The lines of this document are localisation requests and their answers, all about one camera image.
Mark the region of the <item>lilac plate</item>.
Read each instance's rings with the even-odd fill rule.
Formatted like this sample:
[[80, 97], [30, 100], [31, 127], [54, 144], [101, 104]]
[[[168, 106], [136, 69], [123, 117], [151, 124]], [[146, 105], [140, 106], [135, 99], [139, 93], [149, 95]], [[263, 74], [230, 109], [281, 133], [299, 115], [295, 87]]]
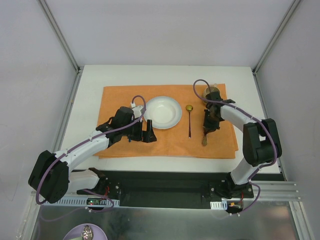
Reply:
[[105, 232], [97, 225], [92, 223], [83, 223], [72, 228], [63, 238], [63, 240], [83, 239], [86, 236], [86, 226], [89, 226], [93, 234], [93, 240], [107, 240]]

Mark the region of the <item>right aluminium frame post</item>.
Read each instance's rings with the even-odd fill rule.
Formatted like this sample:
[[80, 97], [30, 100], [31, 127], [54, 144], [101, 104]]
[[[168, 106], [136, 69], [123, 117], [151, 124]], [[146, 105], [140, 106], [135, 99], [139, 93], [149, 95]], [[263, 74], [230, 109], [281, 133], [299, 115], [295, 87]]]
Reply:
[[267, 60], [268, 56], [270, 55], [271, 51], [273, 50], [274, 46], [276, 45], [277, 41], [280, 39], [282, 33], [284, 32], [285, 28], [289, 24], [290, 20], [294, 16], [295, 12], [299, 8], [302, 0], [293, 0], [287, 11], [285, 12], [283, 18], [281, 19], [278, 27], [276, 28], [275, 32], [273, 33], [272, 37], [270, 38], [268, 44], [266, 45], [264, 51], [262, 52], [258, 62], [256, 63], [255, 67], [252, 69], [252, 74], [254, 76], [257, 75], [265, 61]]

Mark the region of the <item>orange cloth placemat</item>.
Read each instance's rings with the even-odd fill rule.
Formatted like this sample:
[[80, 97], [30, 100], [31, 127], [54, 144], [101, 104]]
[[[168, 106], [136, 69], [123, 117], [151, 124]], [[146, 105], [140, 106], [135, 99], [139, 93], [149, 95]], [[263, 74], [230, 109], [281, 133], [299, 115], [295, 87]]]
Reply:
[[[207, 159], [233, 159], [238, 151], [235, 129], [228, 121], [222, 121], [220, 129], [207, 135], [207, 146], [202, 145], [205, 105], [197, 96], [205, 85], [137, 85], [105, 86], [103, 88], [97, 123], [101, 125], [114, 116], [120, 107], [129, 107], [133, 97], [141, 95], [146, 101], [157, 96], [175, 99], [181, 106], [179, 123], [169, 129], [155, 129], [157, 141], [151, 143], [131, 141], [123, 137], [118, 143], [96, 154], [99, 158], [124, 158], [147, 156], [178, 156]], [[191, 138], [189, 138], [189, 113], [186, 105], [192, 105]]]

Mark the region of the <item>aluminium front rail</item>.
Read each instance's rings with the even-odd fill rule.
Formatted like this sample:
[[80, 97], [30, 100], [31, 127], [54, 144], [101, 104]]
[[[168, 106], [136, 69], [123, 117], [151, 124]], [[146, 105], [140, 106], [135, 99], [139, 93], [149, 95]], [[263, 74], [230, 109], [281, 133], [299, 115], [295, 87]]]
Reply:
[[[281, 176], [279, 174], [258, 174], [253, 178], [253, 181], [245, 187], [245, 189], [235, 192], [230, 198], [239, 198], [241, 195], [244, 195], [246, 198], [251, 199], [255, 194], [257, 194], [258, 190], [260, 190], [261, 195], [275, 199], [297, 199], [299, 197], [297, 185], [294, 182], [283, 181], [280, 177]], [[85, 191], [67, 192], [66, 194], [72, 193], [83, 195]]]

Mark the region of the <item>beige ceramic mug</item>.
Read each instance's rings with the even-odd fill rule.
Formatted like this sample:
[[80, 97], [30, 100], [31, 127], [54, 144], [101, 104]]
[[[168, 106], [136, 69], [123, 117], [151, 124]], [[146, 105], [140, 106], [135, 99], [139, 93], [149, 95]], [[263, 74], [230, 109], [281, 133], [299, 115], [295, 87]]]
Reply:
[[205, 98], [211, 92], [218, 92], [220, 93], [220, 89], [218, 88], [218, 84], [211, 84], [209, 87], [206, 87], [202, 93], [202, 97]]

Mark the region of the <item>silver cutlery on lilac plate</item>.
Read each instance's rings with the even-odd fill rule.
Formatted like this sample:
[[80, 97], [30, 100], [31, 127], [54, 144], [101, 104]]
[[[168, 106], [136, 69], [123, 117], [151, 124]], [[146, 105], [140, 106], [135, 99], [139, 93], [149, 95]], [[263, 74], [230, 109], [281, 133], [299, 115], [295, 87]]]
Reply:
[[94, 232], [93, 229], [89, 225], [85, 225], [81, 232], [82, 240], [93, 240]]

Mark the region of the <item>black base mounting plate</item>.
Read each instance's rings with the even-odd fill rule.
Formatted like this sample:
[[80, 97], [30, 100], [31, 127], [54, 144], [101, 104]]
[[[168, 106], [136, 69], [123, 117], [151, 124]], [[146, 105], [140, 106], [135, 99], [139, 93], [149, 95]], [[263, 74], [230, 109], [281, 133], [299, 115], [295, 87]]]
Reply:
[[122, 207], [209, 209], [227, 186], [227, 173], [103, 170], [102, 186], [90, 191], [118, 200]]

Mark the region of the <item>left aluminium frame post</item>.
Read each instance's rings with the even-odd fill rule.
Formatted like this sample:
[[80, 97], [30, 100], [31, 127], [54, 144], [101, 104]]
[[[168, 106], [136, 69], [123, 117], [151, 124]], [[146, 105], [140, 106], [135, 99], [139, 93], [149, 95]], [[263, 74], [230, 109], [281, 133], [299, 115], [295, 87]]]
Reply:
[[48, 5], [46, 0], [37, 0], [37, 3], [39, 4], [43, 14], [45, 15], [45, 18], [47, 19], [50, 27], [52, 28], [60, 46], [62, 47], [62, 50], [67, 56], [68, 61], [72, 65], [72, 68], [75, 70], [75, 72], [78, 74], [81, 71], [81, 67], [77, 63], [76, 58], [74, 57], [65, 37], [64, 34], [61, 31], [61, 28], [58, 25], [58, 22], [56, 21], [50, 6]]

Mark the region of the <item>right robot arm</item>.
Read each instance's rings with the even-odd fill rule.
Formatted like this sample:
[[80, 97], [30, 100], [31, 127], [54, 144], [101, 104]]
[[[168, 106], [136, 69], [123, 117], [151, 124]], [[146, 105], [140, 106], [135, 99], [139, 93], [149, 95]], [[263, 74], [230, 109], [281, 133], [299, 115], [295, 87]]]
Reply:
[[220, 128], [220, 122], [228, 121], [242, 132], [243, 159], [215, 188], [217, 194], [235, 198], [260, 169], [270, 166], [281, 156], [277, 125], [271, 118], [260, 120], [252, 116], [231, 99], [223, 100], [217, 91], [208, 93], [205, 100], [203, 145], [206, 144], [207, 135]]

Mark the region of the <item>gold purple spoon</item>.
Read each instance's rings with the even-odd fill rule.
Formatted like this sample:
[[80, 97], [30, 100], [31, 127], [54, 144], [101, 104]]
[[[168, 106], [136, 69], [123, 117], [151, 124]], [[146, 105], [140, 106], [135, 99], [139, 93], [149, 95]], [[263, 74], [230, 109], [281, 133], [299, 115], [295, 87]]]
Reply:
[[191, 130], [191, 112], [193, 111], [193, 106], [188, 104], [186, 105], [185, 109], [188, 112], [188, 138], [192, 137], [192, 130]]

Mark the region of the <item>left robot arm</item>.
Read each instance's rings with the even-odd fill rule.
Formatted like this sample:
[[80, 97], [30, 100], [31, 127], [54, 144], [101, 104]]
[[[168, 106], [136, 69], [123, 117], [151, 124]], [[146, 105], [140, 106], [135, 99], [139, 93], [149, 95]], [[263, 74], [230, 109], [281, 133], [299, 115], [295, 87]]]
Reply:
[[157, 140], [152, 121], [147, 121], [143, 130], [143, 114], [146, 107], [132, 105], [120, 107], [115, 116], [96, 127], [89, 137], [76, 145], [54, 153], [43, 151], [37, 158], [28, 179], [28, 184], [36, 190], [36, 203], [40, 197], [51, 204], [58, 202], [66, 193], [92, 191], [102, 195], [107, 189], [106, 176], [94, 167], [83, 171], [75, 168], [96, 153], [110, 148], [122, 137], [130, 141], [152, 143]]

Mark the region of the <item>white ceramic plate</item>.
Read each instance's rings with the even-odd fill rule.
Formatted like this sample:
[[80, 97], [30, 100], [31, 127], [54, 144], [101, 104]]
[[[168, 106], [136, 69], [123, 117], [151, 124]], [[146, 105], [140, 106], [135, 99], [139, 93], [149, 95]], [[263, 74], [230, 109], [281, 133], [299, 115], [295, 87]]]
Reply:
[[176, 126], [182, 118], [182, 108], [173, 98], [157, 96], [146, 103], [144, 119], [152, 121], [152, 127], [160, 130]]

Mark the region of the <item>aluminium frame post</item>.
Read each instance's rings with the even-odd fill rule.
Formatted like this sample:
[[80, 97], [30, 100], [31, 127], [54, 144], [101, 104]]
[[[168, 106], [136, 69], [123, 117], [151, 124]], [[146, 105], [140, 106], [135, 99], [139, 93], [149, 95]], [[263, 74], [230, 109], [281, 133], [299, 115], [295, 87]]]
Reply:
[[47, 19], [50, 27], [52, 28], [60, 46], [62, 47], [62, 50], [67, 56], [68, 61], [72, 65], [72, 68], [75, 70], [75, 72], [78, 74], [81, 71], [81, 67], [77, 63], [76, 58], [74, 57], [65, 37], [64, 34], [61, 31], [61, 28], [58, 25], [58, 22], [56, 21], [50, 6], [48, 5], [46, 0], [37, 0], [37, 3], [39, 4], [43, 14], [45, 15], [45, 18]]
[[262, 52], [258, 62], [256, 63], [255, 67], [252, 69], [252, 74], [254, 76], [257, 75], [265, 61], [267, 60], [268, 56], [270, 55], [271, 51], [273, 50], [274, 46], [276, 45], [277, 41], [280, 39], [282, 33], [284, 32], [285, 28], [289, 24], [290, 20], [294, 16], [295, 12], [299, 8], [302, 0], [293, 0], [287, 11], [285, 12], [283, 18], [281, 19], [278, 27], [276, 28], [275, 32], [273, 33], [272, 37], [270, 38], [268, 44], [266, 45], [264, 51]]

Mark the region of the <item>iridescent purple knife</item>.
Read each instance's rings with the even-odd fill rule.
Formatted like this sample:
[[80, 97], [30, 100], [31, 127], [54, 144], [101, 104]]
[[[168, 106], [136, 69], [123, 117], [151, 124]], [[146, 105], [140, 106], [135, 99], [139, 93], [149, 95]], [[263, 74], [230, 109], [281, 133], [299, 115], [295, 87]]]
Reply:
[[202, 145], [203, 145], [203, 146], [207, 146], [207, 144], [208, 144], [207, 135], [208, 135], [207, 132], [205, 132], [205, 133], [203, 134], [203, 138], [202, 138]]

